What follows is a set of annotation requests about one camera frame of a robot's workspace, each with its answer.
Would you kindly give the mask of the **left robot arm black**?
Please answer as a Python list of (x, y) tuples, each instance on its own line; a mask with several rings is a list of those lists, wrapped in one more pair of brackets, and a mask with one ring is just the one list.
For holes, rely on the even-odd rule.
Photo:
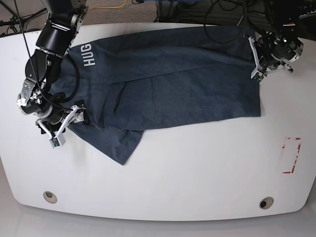
[(242, 6), (242, 27), (238, 35), (228, 41), (218, 41), (210, 36), (206, 26), (203, 26), (206, 36), (216, 44), (231, 44), (241, 37), (247, 38), (253, 53), (255, 69), (251, 78), (262, 81), (269, 74), (279, 70), (290, 73), (291, 62), (298, 60), (304, 49), (299, 40), (299, 33), (306, 26), (303, 20), (315, 16), (316, 2), (314, 0), (266, 0), (264, 1), (265, 17), (271, 29), (265, 31), (257, 28), (248, 17), (248, 2), (240, 2)]

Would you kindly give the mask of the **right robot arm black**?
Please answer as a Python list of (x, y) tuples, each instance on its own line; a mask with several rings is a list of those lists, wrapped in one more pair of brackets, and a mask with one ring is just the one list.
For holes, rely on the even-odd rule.
[[(54, 146), (60, 146), (59, 138), (66, 126), (84, 119), (82, 105), (66, 108), (79, 89), (79, 69), (74, 59), (68, 55), (77, 36), (88, 7), (84, 0), (44, 0), (48, 19), (36, 42), (37, 49), (29, 55), (25, 67), (23, 88), (17, 98), (17, 106), (25, 114), (38, 116), (36, 126), (42, 134), (48, 134)], [(51, 94), (51, 86), (57, 82), (63, 60), (68, 60), (75, 70), (75, 87), (66, 96), (59, 92)]]

